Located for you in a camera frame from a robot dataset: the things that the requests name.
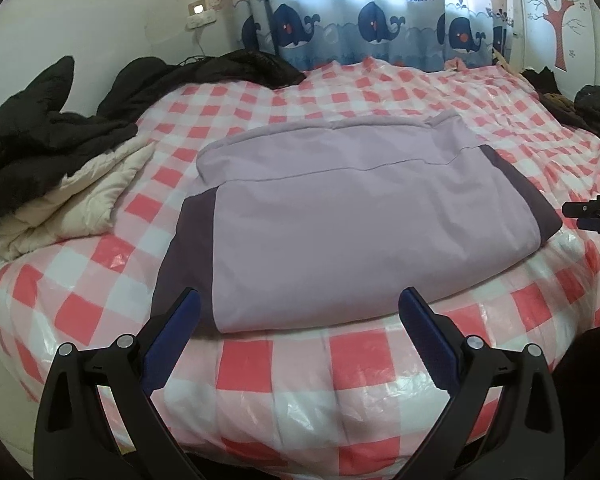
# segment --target red and white checkered bedsheet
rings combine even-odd
[[[600,141],[561,127],[500,68],[425,74],[367,59],[330,64],[300,86],[187,85],[140,130],[157,151],[118,204],[114,232],[0,264],[0,357],[38,399],[59,344],[108,346],[148,319],[158,267],[207,143],[277,121],[455,108],[560,209],[600,193]],[[600,235],[571,221],[518,266],[434,305],[492,345],[542,346],[555,363],[600,325]],[[127,442],[109,394],[116,436]],[[422,441],[447,396],[433,386],[397,316],[302,332],[192,340],[154,403],[176,439],[285,478],[382,479]],[[494,397],[475,432],[490,421]]]

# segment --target dark purple fabric panel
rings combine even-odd
[[[480,146],[484,155],[490,160],[494,167],[498,168],[504,176],[516,188],[520,196],[525,200],[533,216],[538,222],[540,229],[540,238],[542,245],[549,241],[562,228],[562,219],[549,204],[540,190],[534,186],[522,173],[513,165],[504,160],[498,153],[486,144]]]
[[[217,187],[209,189],[182,204],[176,234],[160,265],[151,304],[152,316],[164,314],[185,288],[194,288],[202,302],[196,334],[218,333],[211,302],[217,191]]]

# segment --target curtain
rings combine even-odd
[[[513,0],[233,0],[238,44],[301,70],[367,56],[428,72],[510,54]]]

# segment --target red tree trunk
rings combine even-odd
[[[544,4],[546,6],[546,14],[543,17],[545,21],[551,23],[555,31],[555,67],[567,72],[562,28],[564,27],[565,13],[575,5],[575,2],[573,0],[560,0],[559,10],[555,10],[549,0],[544,0]]]

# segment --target silver bolt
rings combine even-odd
[[[120,348],[129,348],[133,343],[134,343],[134,337],[129,334],[121,335],[118,338],[118,340],[116,341],[116,344]]]
[[[479,350],[484,346],[484,341],[481,337],[478,337],[477,335],[469,336],[466,339],[466,343],[469,345],[470,348],[473,348],[474,350]]]
[[[540,357],[542,355],[542,349],[535,344],[531,344],[526,347],[526,351],[529,352],[533,357]]]
[[[74,346],[71,343],[61,344],[60,348],[58,349],[58,353],[62,356],[67,356],[73,351],[74,351]]]

